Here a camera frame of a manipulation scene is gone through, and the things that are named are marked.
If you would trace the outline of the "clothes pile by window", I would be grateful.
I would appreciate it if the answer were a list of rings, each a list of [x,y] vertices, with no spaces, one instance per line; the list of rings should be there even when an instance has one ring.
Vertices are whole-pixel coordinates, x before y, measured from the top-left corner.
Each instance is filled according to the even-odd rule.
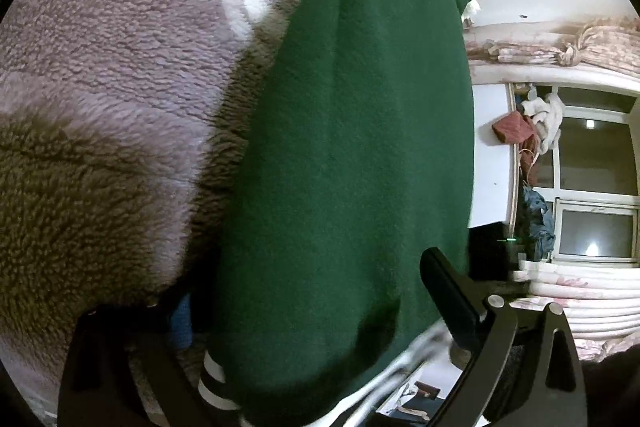
[[[560,141],[564,113],[565,104],[550,92],[544,98],[526,98],[491,126],[500,143],[518,148],[514,233],[529,261],[546,259],[554,247],[552,211],[535,186],[538,162]]]

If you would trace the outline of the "floral fleece bed blanket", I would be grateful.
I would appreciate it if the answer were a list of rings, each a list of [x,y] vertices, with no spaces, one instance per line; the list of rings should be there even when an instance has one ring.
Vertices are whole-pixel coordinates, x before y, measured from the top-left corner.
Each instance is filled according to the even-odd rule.
[[[216,234],[299,0],[14,0],[1,23],[1,360],[58,421],[79,315]]]

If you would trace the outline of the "green and cream varsity jacket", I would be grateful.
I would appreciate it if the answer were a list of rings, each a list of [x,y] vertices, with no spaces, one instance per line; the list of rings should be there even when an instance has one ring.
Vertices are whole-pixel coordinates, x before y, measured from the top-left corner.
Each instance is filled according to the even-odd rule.
[[[215,425],[329,426],[420,363],[421,255],[465,266],[470,1],[300,2],[196,271]]]

